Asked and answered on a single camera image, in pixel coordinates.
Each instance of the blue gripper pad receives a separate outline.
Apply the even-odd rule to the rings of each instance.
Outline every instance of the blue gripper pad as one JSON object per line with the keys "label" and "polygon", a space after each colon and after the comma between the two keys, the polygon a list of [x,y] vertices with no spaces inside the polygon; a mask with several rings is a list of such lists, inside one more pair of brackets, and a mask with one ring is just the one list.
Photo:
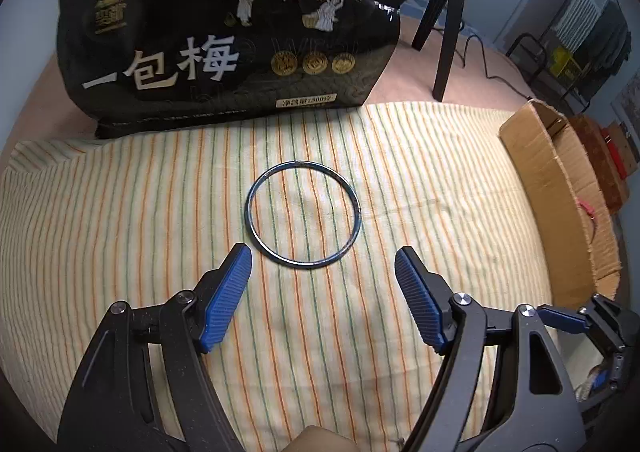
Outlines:
{"label": "blue gripper pad", "polygon": [[579,335],[589,330],[587,319],[575,311],[543,304],[538,307],[537,312],[545,326],[554,327],[565,333]]}
{"label": "blue gripper pad", "polygon": [[205,310],[205,327],[200,345],[205,353],[222,342],[238,302],[251,275],[251,250],[243,247],[226,270],[218,289]]}
{"label": "blue gripper pad", "polygon": [[436,302],[402,250],[396,253],[395,268],[396,279],[423,342],[433,347],[436,353],[440,353],[447,341],[442,332],[442,314]]}

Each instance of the hanging clothes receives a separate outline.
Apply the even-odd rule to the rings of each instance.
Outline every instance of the hanging clothes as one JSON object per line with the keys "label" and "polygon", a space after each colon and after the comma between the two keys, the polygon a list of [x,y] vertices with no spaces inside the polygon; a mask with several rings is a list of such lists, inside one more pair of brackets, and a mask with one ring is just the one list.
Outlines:
{"label": "hanging clothes", "polygon": [[590,72],[577,85],[580,95],[591,100],[612,75],[628,60],[632,37],[620,6],[609,1],[584,42],[574,54],[576,62]]}
{"label": "hanging clothes", "polygon": [[629,56],[631,55],[631,45],[631,32],[627,32],[622,48],[612,65],[608,68],[600,68],[597,71],[592,71],[580,81],[578,84],[578,91],[585,100],[591,100],[611,76],[618,74],[618,71],[622,68],[622,64],[626,60],[629,60]]}

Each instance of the striped fabric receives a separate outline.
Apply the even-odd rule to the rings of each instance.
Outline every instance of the striped fabric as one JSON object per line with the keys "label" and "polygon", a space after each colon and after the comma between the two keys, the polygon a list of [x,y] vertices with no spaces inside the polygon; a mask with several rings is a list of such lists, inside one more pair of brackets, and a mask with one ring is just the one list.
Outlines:
{"label": "striped fabric", "polygon": [[[363,230],[338,263],[289,270],[255,250],[248,289],[206,363],[248,451],[283,448],[310,424],[398,450],[439,359],[422,344],[393,272],[413,245],[428,269],[479,302],[551,299],[520,180],[497,137],[509,113],[432,103],[307,110],[111,142],[19,144],[0,189],[0,366],[52,437],[76,367],[108,306],[159,304],[248,242],[248,189],[281,161],[336,169]],[[287,171],[260,190],[272,248],[315,259],[346,241],[353,215],[330,180]],[[167,430],[180,429],[153,346]],[[479,430],[487,353],[466,434]]]}

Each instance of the gold logo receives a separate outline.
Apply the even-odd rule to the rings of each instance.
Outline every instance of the gold logo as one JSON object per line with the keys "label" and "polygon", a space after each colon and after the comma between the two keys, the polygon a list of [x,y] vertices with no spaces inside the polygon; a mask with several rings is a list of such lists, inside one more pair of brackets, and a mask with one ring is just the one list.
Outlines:
{"label": "gold logo", "polygon": [[356,58],[351,54],[340,54],[334,58],[334,61],[331,64],[332,70],[334,73],[338,75],[344,75],[345,73],[349,73],[353,70],[353,67],[356,65]]}
{"label": "gold logo", "polygon": [[289,76],[298,69],[298,57],[291,52],[278,52],[271,58],[271,69],[281,77]]}
{"label": "gold logo", "polygon": [[103,34],[127,26],[124,10],[127,0],[99,0],[95,4],[95,33]]}
{"label": "gold logo", "polygon": [[303,60],[302,69],[309,75],[318,75],[319,73],[322,73],[322,71],[326,70],[328,65],[329,60],[326,58],[325,54],[311,52],[305,57],[305,60]]}

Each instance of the metal ring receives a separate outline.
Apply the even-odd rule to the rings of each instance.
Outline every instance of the metal ring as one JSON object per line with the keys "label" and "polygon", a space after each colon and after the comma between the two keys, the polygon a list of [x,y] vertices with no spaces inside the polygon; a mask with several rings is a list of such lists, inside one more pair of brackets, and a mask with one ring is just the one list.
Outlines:
{"label": "metal ring", "polygon": [[[277,174],[278,172],[287,171],[287,169],[312,169],[313,171],[321,172],[324,175],[332,177],[335,181],[337,181],[340,186],[345,190],[347,196],[351,200],[351,205],[353,206],[353,213],[355,215],[355,221],[353,223],[353,230],[351,231],[351,236],[346,244],[338,250],[335,254],[329,255],[329,257],[325,257],[320,259],[319,261],[314,261],[312,263],[306,263],[303,261],[294,261],[292,259],[288,259],[287,257],[282,257],[278,255],[276,252],[271,250],[264,241],[260,239],[260,236],[255,231],[254,227],[254,217],[251,213],[251,207],[254,202],[255,194],[258,192],[260,185],[262,185],[265,181],[267,181],[271,176]],[[362,213],[360,211],[360,202],[358,201],[358,196],[356,195],[356,191],[353,190],[353,187],[349,184],[347,180],[345,180],[340,174],[334,171],[334,169],[330,169],[321,165],[320,163],[316,163],[314,161],[286,161],[284,163],[280,163],[275,167],[272,167],[268,171],[266,171],[261,177],[259,177],[256,182],[253,184],[252,188],[249,190],[249,195],[246,198],[246,202],[244,203],[244,223],[246,224],[250,236],[254,241],[254,244],[258,247],[258,249],[269,257],[272,261],[289,267],[296,268],[300,270],[315,270],[322,267],[327,267],[330,264],[338,261],[342,258],[344,254],[346,254],[349,249],[355,243],[358,233],[360,232],[360,228],[362,226]]]}

